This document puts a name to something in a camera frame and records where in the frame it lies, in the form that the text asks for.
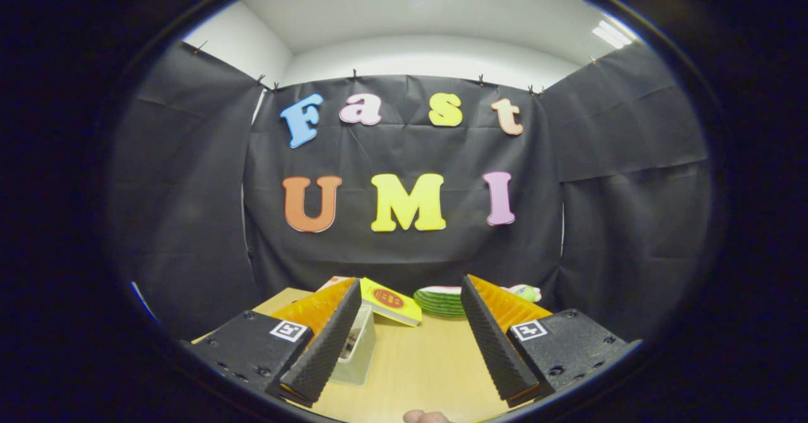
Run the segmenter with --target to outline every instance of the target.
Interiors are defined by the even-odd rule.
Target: fluorescent light
[[[600,28],[602,28],[604,32],[609,33],[609,35],[611,35],[621,43],[625,45],[631,44],[631,40],[628,37],[626,37],[626,35],[623,35],[622,33],[618,32],[617,29],[614,28],[611,23],[601,20],[598,26],[600,26]]]
[[[614,47],[615,49],[622,49],[622,47],[625,46],[625,44],[620,42],[620,40],[613,37],[612,35],[610,35],[608,32],[606,32],[604,29],[602,29],[600,27],[592,30],[592,33],[597,35],[598,38],[601,38],[601,40],[606,41],[606,43],[612,44],[612,47]]]
[[[623,22],[616,20],[614,17],[611,17],[610,15],[604,15],[604,16],[606,16],[606,18],[608,18],[609,20],[609,22],[607,23],[615,26],[615,28],[618,29],[620,32],[622,32],[623,35],[626,35],[632,41],[637,40],[637,35],[634,32],[632,32],[631,29],[625,26]]]

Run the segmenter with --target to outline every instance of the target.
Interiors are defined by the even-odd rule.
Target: finger
[[[421,417],[424,416],[424,411],[413,409],[404,414],[404,423],[419,423]]]
[[[446,415],[440,412],[429,412],[429,414],[421,415],[418,423],[450,423],[450,421],[446,418]]]

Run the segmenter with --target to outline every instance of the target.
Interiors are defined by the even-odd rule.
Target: table surface
[[[269,316],[307,295],[311,292],[285,289],[254,311]],[[470,423],[508,411],[466,319],[424,313],[421,325],[408,327],[378,314],[373,318],[376,348],[367,381],[361,386],[329,381],[313,412],[351,423],[398,423],[406,411],[420,408]]]

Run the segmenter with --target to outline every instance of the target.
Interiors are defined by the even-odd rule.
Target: foam letter
[[[292,133],[290,147],[297,148],[317,136],[317,130],[311,129],[308,124],[317,124],[320,121],[317,107],[314,107],[320,106],[320,103],[323,103],[323,96],[315,93],[281,110],[280,116],[286,119],[289,132]]]
[[[325,176],[317,179],[317,185],[323,191],[323,203],[321,204],[320,216],[309,218],[303,210],[303,201],[306,197],[306,188],[311,181],[305,177],[289,177],[283,180],[283,187],[286,188],[286,205],[283,212],[286,213],[286,222],[295,230],[300,232],[321,232],[334,223],[334,215],[337,209],[337,187],[343,183],[343,179],[336,176]]]
[[[521,124],[516,124],[516,121],[514,121],[513,114],[519,113],[519,107],[511,106],[511,101],[508,98],[502,98],[502,100],[491,104],[491,109],[496,110],[497,116],[499,116],[499,127],[502,128],[502,131],[511,136],[518,136],[525,130]]]
[[[416,211],[418,220],[415,221],[415,229],[441,230],[446,227],[446,220],[441,218],[441,185],[444,183],[442,176],[437,174],[420,176],[410,194],[407,194],[401,181],[393,174],[373,176],[370,183],[378,191],[376,221],[370,224],[373,231],[396,230],[391,211],[396,213],[401,229],[404,230],[410,228]]]
[[[376,124],[381,121],[379,109],[381,109],[381,98],[370,93],[360,93],[358,95],[351,95],[346,100],[348,106],[340,110],[340,118],[347,123],[356,123],[361,121],[362,124]]]
[[[429,99],[429,120],[437,126],[458,126],[463,120],[463,113],[457,109],[460,98],[453,93],[436,93]]]
[[[488,224],[511,224],[516,215],[511,213],[511,201],[508,199],[508,182],[511,174],[507,172],[488,172],[482,176],[488,182],[488,192],[491,195],[491,214],[488,215]]]

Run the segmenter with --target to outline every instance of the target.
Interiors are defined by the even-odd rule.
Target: plastic bin
[[[361,305],[356,312],[352,330],[360,328],[356,343],[347,359],[338,359],[331,373],[333,382],[362,385],[367,380],[373,348],[376,347],[376,328],[373,325],[373,310],[370,305]]]

